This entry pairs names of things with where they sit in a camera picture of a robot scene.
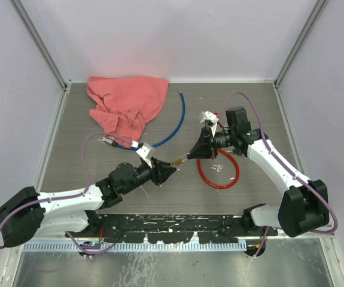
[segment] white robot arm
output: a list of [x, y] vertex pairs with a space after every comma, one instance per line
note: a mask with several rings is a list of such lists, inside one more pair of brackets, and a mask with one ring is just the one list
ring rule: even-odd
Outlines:
[[139, 167], [121, 163], [86, 192], [84, 188], [59, 193], [37, 193], [34, 187], [22, 189], [0, 207], [0, 224], [9, 217], [1, 227], [4, 246], [15, 247], [33, 236], [64, 235], [66, 231], [94, 233], [98, 228], [94, 224], [98, 222], [95, 210], [116, 205], [123, 194], [147, 181], [161, 185], [176, 171], [172, 163], [153, 158], [154, 150], [143, 144], [137, 150]]
[[[207, 117], [204, 122], [205, 127], [201, 129], [200, 138], [188, 153], [187, 158], [215, 158], [218, 155], [217, 149], [233, 146], [234, 154], [244, 155], [254, 161], [282, 194], [280, 206], [260, 204], [244, 210], [243, 225], [247, 231], [270, 226], [281, 228], [289, 236], [296, 237], [328, 224], [327, 208], [297, 178], [307, 182], [327, 202], [325, 184], [320, 180], [311, 181], [301, 174], [277, 152], [268, 139], [267, 144], [270, 150], [267, 149], [260, 129], [251, 128], [243, 107], [226, 110], [229, 126], [214, 135], [210, 129], [212, 125], [208, 122], [213, 116], [210, 114], [210, 112], [205, 112]], [[295, 176], [288, 172], [276, 157], [292, 170]]]

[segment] red tube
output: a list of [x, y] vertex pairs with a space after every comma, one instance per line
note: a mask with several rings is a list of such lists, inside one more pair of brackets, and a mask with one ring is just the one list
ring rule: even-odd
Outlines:
[[232, 163], [234, 164], [234, 167], [236, 168], [236, 177], [234, 178], [234, 180], [231, 183], [229, 183], [227, 185], [217, 185], [217, 184], [210, 182], [202, 172], [201, 162], [200, 162], [199, 158], [197, 159], [197, 167], [198, 167], [198, 172], [200, 173], [200, 176], [202, 177], [203, 181], [205, 181], [211, 187], [217, 188], [219, 190], [225, 190], [226, 188], [232, 187], [238, 181], [238, 179], [239, 179], [239, 166], [237, 164], [237, 161], [230, 154], [228, 154], [227, 152], [224, 152], [221, 149], [218, 149], [218, 152], [223, 154], [223, 155], [226, 155], [226, 157], [232, 161]]

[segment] wooden tabletop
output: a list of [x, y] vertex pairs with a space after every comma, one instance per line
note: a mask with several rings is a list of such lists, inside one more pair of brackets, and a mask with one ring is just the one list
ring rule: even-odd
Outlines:
[[[185, 97], [186, 115], [178, 133], [159, 146], [155, 158], [172, 161], [187, 153], [196, 143], [202, 125], [198, 121], [201, 111], [220, 111], [227, 97], [235, 90], [244, 91], [254, 101], [269, 139], [278, 151], [295, 166], [287, 134], [271, 84], [170, 84], [162, 111], [148, 123], [141, 142], [154, 144], [167, 137], [181, 117], [181, 99], [177, 89]], [[81, 164], [81, 145], [85, 138], [100, 132], [100, 126], [89, 116], [96, 107], [88, 97], [87, 84], [75, 83], [71, 87], [59, 130], [53, 145], [42, 192], [57, 192], [82, 188], [86, 175]], [[248, 102], [242, 96], [234, 97], [228, 108], [245, 107], [252, 128], [257, 128], [257, 119]], [[91, 139], [85, 150], [85, 158], [92, 183], [108, 176], [122, 162], [139, 166], [140, 161], [133, 151], [113, 148]], [[235, 156], [241, 170], [239, 181], [227, 190], [216, 190], [204, 183], [197, 171], [196, 160], [185, 161], [161, 187], [147, 182], [146, 193], [137, 188], [123, 196], [123, 202], [105, 209], [105, 213], [230, 213], [242, 214], [247, 207], [259, 203], [279, 205], [281, 196], [272, 181], [251, 160]], [[211, 169], [213, 164], [222, 164], [221, 172]], [[230, 160], [219, 155], [215, 160], [202, 160], [203, 171], [213, 182], [224, 185], [235, 176]]]

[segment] pink towel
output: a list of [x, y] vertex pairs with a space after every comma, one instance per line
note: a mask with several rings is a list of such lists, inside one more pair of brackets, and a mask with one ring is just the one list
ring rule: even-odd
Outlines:
[[[105, 132], [138, 141], [145, 124], [161, 111], [168, 84], [167, 80], [151, 77], [90, 77], [87, 92], [97, 107], [89, 115]], [[115, 141], [130, 146], [119, 139]]]

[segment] small white object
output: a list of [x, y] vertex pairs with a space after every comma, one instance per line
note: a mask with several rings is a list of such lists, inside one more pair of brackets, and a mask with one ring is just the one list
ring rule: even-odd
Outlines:
[[153, 165], [151, 162], [152, 154], [156, 151], [156, 149], [148, 144], [144, 143], [142, 147], [140, 147], [136, 153], [148, 164], [148, 166], [152, 169]]
[[216, 172], [221, 172], [222, 164], [213, 164], [212, 169], [214, 169]]
[[217, 122], [218, 122], [218, 118], [215, 114], [213, 114], [212, 112], [206, 111], [206, 112], [201, 112], [201, 114], [199, 115], [199, 121], [200, 124], [204, 124], [205, 126], [209, 127], [212, 135], [215, 135], [215, 131], [217, 129]]
[[148, 194], [147, 194], [147, 192], [145, 191], [145, 189], [142, 187], [142, 185], [140, 185], [140, 187], [141, 187], [141, 189], [144, 191], [145, 195], [148, 197]]
[[282, 228], [278, 221], [279, 206], [262, 205], [251, 211], [251, 218], [256, 226]]

